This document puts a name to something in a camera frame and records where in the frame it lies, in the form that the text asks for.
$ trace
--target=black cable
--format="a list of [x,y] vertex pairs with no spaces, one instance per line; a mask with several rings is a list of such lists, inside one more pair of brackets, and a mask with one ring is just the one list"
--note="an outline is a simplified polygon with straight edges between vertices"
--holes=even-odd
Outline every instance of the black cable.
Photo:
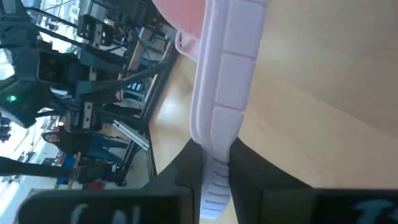
[[160,73],[166,66],[167,66],[166,63],[161,62],[161,63],[158,63],[157,65],[155,65],[151,68],[148,68],[146,70],[143,70],[141,72],[135,72],[134,70],[128,70],[127,77],[123,78],[122,81],[128,82],[127,84],[125,84],[125,87],[127,87],[127,86],[133,84],[134,82],[138,82],[140,79],[147,77],[148,74]]
[[131,42],[133,42],[133,41],[134,41],[134,39],[132,39],[132,40],[130,40],[130,41],[127,41],[126,43],[123,43],[123,44],[121,44],[121,45],[118,45],[118,46],[116,46],[116,47],[113,47],[113,48],[111,48],[111,49],[105,50],[105,52],[112,52],[112,51],[117,50],[117,49],[119,49],[119,48],[121,48],[121,47],[124,47],[124,46],[126,46],[126,45],[131,44]]

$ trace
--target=metal bar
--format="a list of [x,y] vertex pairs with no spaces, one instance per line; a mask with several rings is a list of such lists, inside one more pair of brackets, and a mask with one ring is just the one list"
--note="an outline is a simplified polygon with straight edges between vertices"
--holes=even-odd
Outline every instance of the metal bar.
[[172,44],[170,47],[168,60],[166,62],[167,67],[162,73],[159,74],[159,80],[157,80],[157,82],[154,84],[154,90],[147,99],[146,106],[142,113],[142,118],[146,124],[149,124],[150,119],[152,118],[163,89],[167,83],[167,80],[169,79],[170,73],[174,67],[175,62],[177,61],[177,57],[177,49],[175,49],[174,45]]
[[80,43],[79,41],[75,41],[75,40],[69,39],[68,37],[65,37],[65,36],[63,36],[61,34],[58,34],[56,32],[52,32],[51,30],[48,30],[48,29],[43,28],[41,26],[36,26],[36,28],[39,30],[39,32],[43,32],[43,33],[48,34],[48,35],[50,35],[52,37],[55,37],[57,39],[63,40],[65,42],[68,42],[70,44],[76,45],[78,47],[82,47],[83,46],[83,44]]
[[100,90],[115,90],[118,91],[120,89],[126,88],[127,86],[134,84],[135,82],[141,81],[144,78],[149,78],[159,71],[167,68],[166,63],[160,63],[154,67],[148,68],[147,70],[137,72],[133,75],[130,75],[121,80],[111,80],[111,81],[80,81],[78,85],[85,85],[85,82],[91,82],[91,90],[92,91],[100,91]]
[[[80,152],[79,152],[79,153],[77,154],[77,157],[76,157],[75,163],[74,163],[74,165],[73,165],[73,168],[78,167],[79,162],[80,162],[80,156],[81,156],[81,154],[80,154]],[[69,179],[67,190],[72,189],[72,185],[73,185],[74,182],[75,182],[75,181]]]
[[134,159],[135,155],[137,154],[137,151],[139,150],[139,146],[131,142],[130,145],[127,147],[127,154],[124,156],[123,159],[123,169],[121,171],[121,179],[118,181],[118,185],[122,185],[124,182],[124,179],[127,176],[127,173],[130,171],[130,166],[132,163],[132,160]]
[[157,176],[156,164],[155,164],[155,156],[154,150],[152,147],[152,139],[150,137],[149,128],[145,131],[145,135],[148,138],[149,148],[147,152],[147,160],[148,160],[148,170],[149,170],[149,179],[153,179]]
[[138,34],[139,40],[137,41],[136,47],[134,48],[129,62],[129,68],[131,70],[138,68],[142,54],[144,53],[144,46],[142,45],[146,44],[147,39],[150,37],[150,33],[151,31],[149,29],[145,29],[144,27],[141,28]]
[[0,176],[29,175],[36,177],[70,177],[70,169],[54,166],[43,166],[42,164],[27,164],[0,156]]
[[127,137],[131,138],[131,140],[137,143],[137,145],[139,145],[141,148],[145,149],[145,151],[148,151],[149,141],[144,136],[140,135],[136,130],[130,128],[121,121],[114,121],[113,126]]
[[51,13],[48,13],[48,12],[45,12],[43,10],[37,9],[36,7],[25,7],[25,9],[27,9],[29,11],[36,12],[36,13],[41,14],[41,15],[46,16],[46,17],[54,18],[54,19],[58,20],[58,22],[61,22],[61,23],[65,24],[65,25],[68,25],[68,26],[71,26],[71,27],[77,29],[77,25],[76,24],[71,23],[71,22],[69,22],[69,21],[67,21],[65,19],[59,18],[59,17],[57,17],[57,16],[55,16],[55,15],[53,15]]
[[138,96],[138,97],[144,97],[145,96],[143,93],[138,93],[136,91],[131,91],[131,90],[125,90],[124,92],[125,93],[130,93],[130,94],[132,94],[134,96]]
[[[97,47],[97,46],[101,45],[102,31],[103,31],[103,25],[96,24],[95,25],[95,34],[94,34],[95,36],[94,36],[94,40],[92,43],[93,47]],[[95,81],[96,79],[97,79],[97,69],[90,68],[89,80]],[[84,107],[84,118],[83,118],[83,128],[84,129],[90,128],[92,114],[93,114],[93,103],[86,102],[85,107]]]
[[88,5],[88,9],[87,9],[87,14],[91,15],[91,11],[93,10],[93,6],[94,6],[94,2],[90,1],[89,5]]
[[101,115],[101,119],[104,122],[113,123],[113,121],[117,119],[125,122],[129,126],[134,127],[134,129],[138,131],[144,131],[147,127],[147,124],[144,123],[142,119],[135,116],[120,115],[117,113],[106,111],[102,108],[95,108],[95,111]]
[[[163,62],[165,59],[166,59],[166,56],[167,56],[167,54],[168,54],[168,52],[170,51],[170,48],[171,48],[171,41],[167,44],[167,46],[166,46],[166,50],[163,52],[163,56],[162,56],[162,59],[160,60],[161,62]],[[157,82],[157,79],[158,79],[158,74],[156,74],[155,76],[154,76],[154,79],[152,80],[152,83],[150,84],[150,87],[149,87],[149,90],[148,90],[148,94],[147,94],[147,96],[145,97],[145,103],[147,103],[148,102],[148,99],[149,99],[149,97],[151,96],[151,94],[152,94],[152,90],[153,90],[153,88],[154,88],[154,86],[155,86],[155,83]]]

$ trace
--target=window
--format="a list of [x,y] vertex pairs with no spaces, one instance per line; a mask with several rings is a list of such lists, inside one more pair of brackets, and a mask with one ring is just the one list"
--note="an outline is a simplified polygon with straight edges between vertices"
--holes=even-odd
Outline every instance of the window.
[[6,78],[13,76],[14,67],[9,63],[12,60],[11,54],[9,52],[1,49],[0,51],[0,80],[5,80]]
[[16,192],[18,191],[19,184],[17,182],[13,182],[11,184],[2,183],[1,191],[0,191],[0,215],[3,215],[4,211],[8,207],[8,204],[14,198]]
[[72,14],[77,15],[77,14],[79,14],[79,8],[73,7],[73,8],[71,9],[71,12],[72,12]]

